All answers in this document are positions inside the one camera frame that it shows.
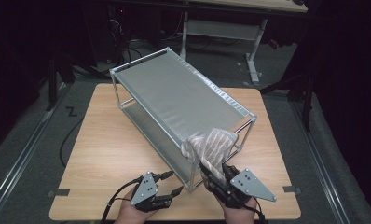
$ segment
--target table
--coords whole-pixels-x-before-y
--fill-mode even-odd
[[[80,2],[88,2],[89,0],[79,0]],[[266,18],[294,18],[296,20],[314,20],[313,16],[310,16],[308,9],[305,5],[299,6],[292,0],[170,0],[170,1],[156,1],[156,0],[109,0],[116,4],[121,4],[126,7],[151,7],[160,8],[167,10],[178,10],[184,12],[214,12],[214,13],[225,13],[233,15],[254,15],[261,17],[263,20],[261,25],[258,27],[256,41],[252,52],[248,53],[247,65],[251,71],[251,77],[254,82],[258,82],[258,73],[255,70],[253,58],[255,56],[257,46],[260,38],[265,29],[267,23]],[[181,56],[185,59],[183,41]],[[95,68],[85,65],[81,62],[71,62],[80,66],[82,69],[88,71],[96,77],[104,77],[104,74],[96,70]],[[55,72],[50,73],[50,78],[55,77]],[[52,86],[50,88],[50,100],[56,101],[56,90]]]
[[[228,164],[240,170],[250,168],[277,196],[275,203],[260,200],[267,219],[298,218],[300,209],[294,193],[283,190],[292,184],[259,91],[223,90],[258,116],[242,152]],[[69,193],[55,197],[49,216],[54,220],[100,220],[117,189],[147,171],[160,174],[169,171],[169,167],[118,109],[113,85],[99,84],[59,185],[59,189],[69,189]],[[158,195],[169,194],[182,185],[175,175],[158,184]],[[127,191],[123,190],[118,197]],[[108,219],[117,217],[119,205],[120,201],[113,204]],[[169,209],[160,210],[151,220],[223,218],[214,196],[199,186],[192,192],[183,190]]]
[[[140,1],[127,1],[127,0],[114,0],[123,4],[132,4],[136,6],[161,6],[161,7],[179,7],[185,10],[184,22],[183,22],[183,36],[182,36],[182,48],[180,57],[186,59],[186,39],[187,35],[206,35],[224,38],[233,38],[241,40],[253,40],[254,43],[250,48],[250,52],[246,53],[246,62],[248,70],[253,84],[259,84],[259,73],[255,69],[254,56],[257,52],[259,43],[262,35],[265,31],[267,20],[267,14],[271,11],[279,12],[290,12],[290,13],[301,13],[305,14],[308,9],[305,5],[297,5],[291,0],[185,0],[185,1],[166,1],[165,3],[151,3],[149,1],[141,3]],[[248,14],[255,14],[253,10],[260,10],[256,14],[263,14],[263,18],[259,26],[256,25],[245,25],[236,23],[224,23],[215,21],[198,21],[189,20],[188,11],[192,9],[200,9],[203,12],[206,11],[220,11],[238,13],[246,10]]]

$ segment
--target black cable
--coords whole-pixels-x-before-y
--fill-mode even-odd
[[[117,192],[113,195],[113,197],[107,203],[106,208],[104,209],[104,213],[103,213],[103,216],[102,216],[102,219],[101,219],[101,224],[104,224],[106,222],[107,215],[109,214],[110,208],[111,208],[113,202],[116,200],[116,196],[119,194],[119,192],[121,192],[124,188],[126,188],[129,185],[140,183],[142,180],[143,180],[143,177],[139,176],[139,178],[136,178],[136,179],[128,182],[127,184],[125,184],[121,188],[119,188],[119,190],[117,190]]]
[[[139,57],[143,58],[143,56],[142,56],[142,54],[139,52],[139,50],[137,50],[137,49],[128,49],[128,50],[132,50],[133,52],[136,52],[136,53],[139,55]]]
[[[194,43],[191,43],[191,41],[188,41],[188,43],[186,43],[186,46],[188,47],[188,48],[190,48],[190,49],[206,49],[207,47],[209,47],[210,45],[211,45],[211,39],[210,38],[208,38],[208,37],[206,37],[206,36],[202,36],[202,37],[200,37],[200,38],[197,38],[197,37],[195,37],[195,38],[192,38],[192,39],[190,39],[190,40],[192,40],[192,41],[194,41]],[[203,42],[204,42],[204,46],[202,46],[202,47],[199,47],[199,48],[196,48],[196,47],[192,47],[191,45],[192,44],[200,44],[200,40],[202,40]]]
[[[66,164],[64,163],[63,157],[62,157],[62,151],[63,151],[64,143],[69,138],[70,134],[75,130],[75,128],[81,123],[81,121],[83,121],[83,119],[84,119],[84,117],[81,120],[79,120],[78,123],[75,126],[73,126],[73,128],[69,131],[69,133],[66,135],[66,137],[64,137],[64,139],[62,141],[62,144],[61,144],[61,147],[60,147],[60,160],[61,160],[61,164],[64,168],[66,168]]]
[[[247,210],[250,210],[252,212],[257,213],[260,222],[263,223],[263,224],[265,224],[266,223],[266,221],[265,221],[265,215],[262,213],[261,205],[260,205],[260,203],[258,202],[258,200],[255,197],[253,197],[253,198],[255,199],[255,201],[258,204],[259,211],[257,209],[255,209],[255,208],[252,208],[252,207],[247,206],[246,204],[244,204],[243,207],[246,208]]]
[[[223,41],[223,39],[217,39],[217,38],[211,38],[211,42],[216,44],[216,45],[225,45],[225,46],[231,46],[231,45],[235,45],[235,44],[241,44],[244,42],[244,40],[240,40],[240,39],[235,39],[235,40],[230,40],[228,41],[228,43],[226,43],[225,41]]]
[[[178,36],[175,36],[175,35],[177,34],[177,31],[179,30],[179,28],[180,28],[180,26],[181,26],[181,24],[182,24],[182,21],[183,21],[183,14],[184,14],[184,12],[182,12],[182,13],[180,14],[179,23],[177,24],[176,30],[174,30],[173,34],[170,35],[169,37],[163,38],[163,39],[161,39],[161,40],[170,40],[170,39],[173,39],[173,38],[177,38],[177,37],[182,36],[182,35],[178,35]]]
[[[166,39],[166,40],[161,40],[161,44],[164,45],[164,46],[169,46],[169,47],[176,47],[176,46],[179,46],[182,44],[182,41],[180,39],[180,41],[176,40],[178,38],[180,38],[181,36],[177,36],[177,37],[174,37],[172,39]]]
[[[129,199],[126,199],[126,198],[115,198],[114,200],[123,200],[123,201],[128,201],[128,202],[130,202],[131,200],[129,200]]]

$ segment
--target gray carpet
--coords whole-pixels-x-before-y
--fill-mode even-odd
[[[221,53],[217,52],[215,46],[209,46],[204,50],[191,49],[188,51],[187,60],[220,87],[260,89],[280,79],[296,46],[277,50],[266,45],[260,46],[255,56],[257,70],[263,73],[259,85],[251,85],[243,54],[236,50],[234,50],[236,53],[231,52],[231,48],[244,48],[240,46],[229,46],[228,48],[228,51],[221,51]],[[157,48],[145,45],[138,50],[145,55],[157,50]],[[59,186],[62,178],[64,168],[59,157],[60,148],[66,135],[84,117],[94,87],[99,82],[109,81],[94,77],[77,77],[76,83],[70,87],[59,103],[48,127],[41,136],[33,157],[4,204],[0,212],[0,223],[59,223],[48,217],[53,201],[48,193]],[[46,113],[45,109],[48,106],[47,84],[41,89],[41,95],[20,116],[17,125],[0,146],[0,185],[39,120]],[[303,127],[299,124],[299,118],[295,115],[294,103],[287,102],[284,95],[275,94],[275,92],[264,95],[263,99],[289,176],[293,185],[300,189],[300,193],[296,197],[302,213],[301,218],[297,220],[270,220],[269,223],[337,223],[313,165],[309,142],[304,135]],[[313,98],[310,127],[312,138],[337,187],[350,222],[371,223],[371,209],[364,200],[364,195],[360,192],[349,167],[343,161],[315,97]],[[67,162],[76,140],[78,129],[79,125],[70,133],[63,145],[65,162]]]

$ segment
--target white cloth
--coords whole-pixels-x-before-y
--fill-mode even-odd
[[[193,134],[188,137],[181,146],[183,156],[189,158],[193,163],[202,162],[212,174],[223,184],[226,179],[223,173],[222,163],[238,140],[236,133],[225,130],[212,129],[206,135]]]

